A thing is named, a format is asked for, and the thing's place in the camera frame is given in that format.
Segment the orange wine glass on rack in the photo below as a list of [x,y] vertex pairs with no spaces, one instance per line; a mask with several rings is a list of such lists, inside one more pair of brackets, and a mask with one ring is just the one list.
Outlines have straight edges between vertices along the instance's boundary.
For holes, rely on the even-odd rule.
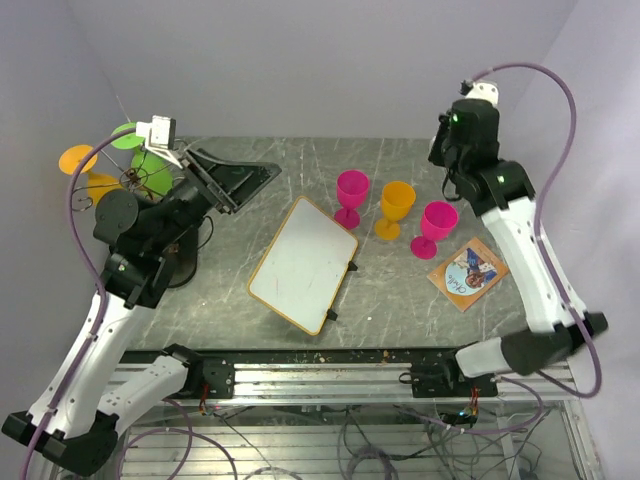
[[[71,176],[91,150],[92,147],[90,145],[79,144],[64,151],[58,160],[60,171]],[[104,173],[96,173],[93,170],[97,160],[98,155],[94,155],[81,171],[80,177],[84,178],[86,182],[83,186],[74,189],[76,211],[84,211],[90,207],[95,207],[107,193],[122,188],[119,180],[115,177]]]

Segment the orange framed whiteboard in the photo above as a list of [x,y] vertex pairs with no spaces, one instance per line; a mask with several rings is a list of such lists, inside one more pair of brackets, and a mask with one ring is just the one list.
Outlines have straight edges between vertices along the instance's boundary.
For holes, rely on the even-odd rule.
[[357,248],[353,233],[300,196],[251,275],[248,294],[316,336],[330,316]]

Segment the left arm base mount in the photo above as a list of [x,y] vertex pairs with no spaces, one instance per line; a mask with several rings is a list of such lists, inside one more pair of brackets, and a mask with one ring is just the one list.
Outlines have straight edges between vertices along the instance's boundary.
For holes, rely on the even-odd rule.
[[186,369],[186,379],[172,399],[231,399],[235,387],[235,368],[226,359],[203,354],[173,344],[163,354],[178,360]]

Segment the black wine glass rack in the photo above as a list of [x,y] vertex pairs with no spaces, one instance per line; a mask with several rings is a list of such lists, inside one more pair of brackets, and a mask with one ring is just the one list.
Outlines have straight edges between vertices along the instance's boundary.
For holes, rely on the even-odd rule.
[[[69,176],[69,215],[76,212],[74,189],[83,167],[114,140],[135,134],[136,123],[116,128],[110,137],[92,147]],[[186,177],[183,166],[179,169],[165,162],[173,185],[161,198],[152,200],[122,186],[107,193],[93,207],[93,236],[109,251],[104,266],[90,270],[101,292],[122,298],[133,295],[144,305],[155,305],[166,290],[185,286],[195,275],[199,228],[207,217],[209,203]]]

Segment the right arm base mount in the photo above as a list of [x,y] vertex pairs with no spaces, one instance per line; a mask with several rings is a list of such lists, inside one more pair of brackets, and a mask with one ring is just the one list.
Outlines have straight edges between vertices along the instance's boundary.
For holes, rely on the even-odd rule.
[[414,398],[493,398],[498,388],[491,375],[466,377],[453,354],[436,353],[412,362],[398,381],[411,388]]

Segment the green wine glass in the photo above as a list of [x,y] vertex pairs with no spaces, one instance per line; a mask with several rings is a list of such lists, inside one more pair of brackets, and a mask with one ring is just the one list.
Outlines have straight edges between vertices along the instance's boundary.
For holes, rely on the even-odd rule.
[[139,191],[146,197],[157,200],[164,196],[173,185],[169,164],[144,147],[144,139],[135,134],[119,137],[111,147],[131,151],[130,166],[121,175],[120,183],[130,191]]

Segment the pink wine glass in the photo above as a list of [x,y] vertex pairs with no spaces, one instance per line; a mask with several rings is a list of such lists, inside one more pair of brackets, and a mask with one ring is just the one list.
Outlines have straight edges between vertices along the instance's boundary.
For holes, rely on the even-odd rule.
[[444,201],[429,203],[420,219],[420,236],[410,244],[410,250],[419,259],[428,260],[437,254],[437,243],[445,239],[456,227],[459,214],[455,207]]
[[353,230],[360,224],[357,209],[366,200],[369,188],[369,177],[360,170],[346,170],[338,176],[336,197],[340,208],[334,213],[334,219],[347,230]]

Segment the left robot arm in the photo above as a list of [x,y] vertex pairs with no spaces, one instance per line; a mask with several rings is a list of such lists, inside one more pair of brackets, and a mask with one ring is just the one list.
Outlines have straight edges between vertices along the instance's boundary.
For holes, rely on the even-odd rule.
[[73,474],[99,471],[122,433],[161,400],[201,391],[202,357],[177,344],[117,389],[106,385],[172,282],[180,263],[174,247],[198,238],[210,210],[238,212],[281,172],[275,163],[226,161],[202,149],[185,150],[180,163],[183,179],[158,202],[124,189],[98,202],[93,235],[110,255],[81,332],[41,397],[2,426]]

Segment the orange wine glass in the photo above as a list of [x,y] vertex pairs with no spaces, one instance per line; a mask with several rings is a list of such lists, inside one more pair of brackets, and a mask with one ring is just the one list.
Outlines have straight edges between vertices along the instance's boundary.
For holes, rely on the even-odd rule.
[[414,188],[402,181],[387,183],[380,200],[381,218],[374,225],[375,234],[385,240],[395,240],[401,232],[399,221],[404,219],[416,200]]
[[[90,145],[79,144],[64,151],[58,160],[60,171],[71,176],[91,150],[92,147]],[[122,188],[119,180],[115,177],[104,173],[96,173],[93,170],[97,160],[98,155],[94,155],[81,171],[80,177],[84,178],[86,182],[83,186],[74,189],[76,211],[84,211],[90,207],[95,207],[107,193]]]

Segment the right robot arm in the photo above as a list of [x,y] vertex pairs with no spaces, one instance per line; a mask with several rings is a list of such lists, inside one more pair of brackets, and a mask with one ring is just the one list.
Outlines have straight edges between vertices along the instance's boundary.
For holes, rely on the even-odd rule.
[[430,163],[446,171],[454,197],[466,200],[494,238],[516,283],[527,327],[460,349],[440,373],[450,394],[465,394],[476,377],[513,371],[522,376],[575,355],[596,352],[594,339],[608,328],[570,290],[536,212],[535,190],[524,168],[498,157],[500,115],[487,99],[454,101],[439,118]]

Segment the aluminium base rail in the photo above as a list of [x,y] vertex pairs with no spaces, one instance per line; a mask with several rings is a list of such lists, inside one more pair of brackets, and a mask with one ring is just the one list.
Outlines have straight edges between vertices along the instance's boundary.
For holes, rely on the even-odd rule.
[[[107,383],[105,393],[133,379],[150,365],[121,364]],[[222,398],[215,387],[207,403],[214,405],[320,405],[426,402],[463,403],[470,399],[470,387],[461,393],[416,393],[400,383],[401,374],[409,371],[408,363],[400,364],[236,364],[231,397]],[[537,374],[521,377],[505,374],[504,379],[490,378],[488,386],[476,385],[481,403],[534,402],[534,390],[544,402],[571,400],[571,395]]]

